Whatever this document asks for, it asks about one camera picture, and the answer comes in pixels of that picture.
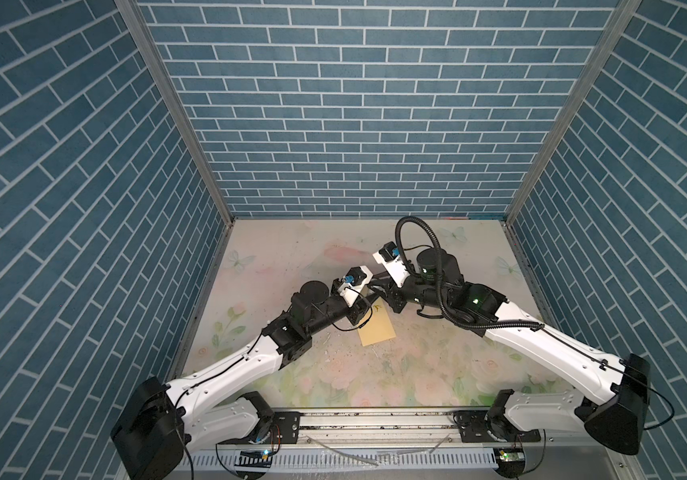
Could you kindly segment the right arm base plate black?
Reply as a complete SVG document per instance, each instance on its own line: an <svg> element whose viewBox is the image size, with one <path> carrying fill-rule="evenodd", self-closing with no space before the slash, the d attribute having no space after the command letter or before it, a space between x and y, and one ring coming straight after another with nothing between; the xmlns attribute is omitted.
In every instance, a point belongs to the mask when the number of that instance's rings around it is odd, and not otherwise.
<svg viewBox="0 0 687 480"><path fill-rule="evenodd" d="M487 412L478 409L455 410L451 420L463 443L537 443L543 440L539 430L521 431L503 417L489 420Z"/></svg>

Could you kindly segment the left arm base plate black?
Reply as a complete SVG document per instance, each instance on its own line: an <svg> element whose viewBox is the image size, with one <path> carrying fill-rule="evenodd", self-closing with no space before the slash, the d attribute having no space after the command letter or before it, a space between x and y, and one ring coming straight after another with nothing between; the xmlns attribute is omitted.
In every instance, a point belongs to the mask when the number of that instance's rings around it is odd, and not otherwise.
<svg viewBox="0 0 687 480"><path fill-rule="evenodd" d="M299 411L275 412L271 418L259 419L247 436L225 440L224 444L297 444L301 417Z"/></svg>

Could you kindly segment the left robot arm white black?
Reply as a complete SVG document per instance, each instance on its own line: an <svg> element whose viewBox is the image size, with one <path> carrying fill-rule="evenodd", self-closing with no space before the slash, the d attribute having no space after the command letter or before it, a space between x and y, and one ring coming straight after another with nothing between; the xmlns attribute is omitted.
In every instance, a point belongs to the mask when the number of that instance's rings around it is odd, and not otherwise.
<svg viewBox="0 0 687 480"><path fill-rule="evenodd" d="M355 329L363 327L377 298L365 284L343 281L327 287L309 281L247 346L189 376L144 380L110 430L127 475L163 479L204 446L269 436L273 411L260 394L248 392L228 405L223 400L301 358L313 336L336 322L346 319Z"/></svg>

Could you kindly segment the yellow envelope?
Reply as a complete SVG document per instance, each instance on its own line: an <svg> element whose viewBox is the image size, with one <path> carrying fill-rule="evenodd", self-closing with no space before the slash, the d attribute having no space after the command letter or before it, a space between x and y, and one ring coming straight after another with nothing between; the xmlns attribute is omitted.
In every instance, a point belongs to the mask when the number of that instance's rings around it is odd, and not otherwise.
<svg viewBox="0 0 687 480"><path fill-rule="evenodd" d="M389 306L379 299L373 304L373 316L367 325L359 329L359 339L362 346L371 346L377 343L395 339L397 334L393 328L393 322L389 317Z"/></svg>

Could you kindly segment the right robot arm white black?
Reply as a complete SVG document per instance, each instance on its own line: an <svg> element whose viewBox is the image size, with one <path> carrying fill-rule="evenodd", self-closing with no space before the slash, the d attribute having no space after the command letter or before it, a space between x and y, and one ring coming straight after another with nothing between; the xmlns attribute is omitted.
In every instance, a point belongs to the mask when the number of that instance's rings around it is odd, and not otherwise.
<svg viewBox="0 0 687 480"><path fill-rule="evenodd" d="M395 312L409 302L432 308L445 303L463 328L569 382L571 387L557 394L499 391L487 411L493 438L513 441L537 430L584 431L617 453L639 453L651 393L647 360L635 354L621 359L545 325L503 294L466 282L455 256L443 249L419 253L415 274L409 273L393 242L373 258L385 273L369 285Z"/></svg>

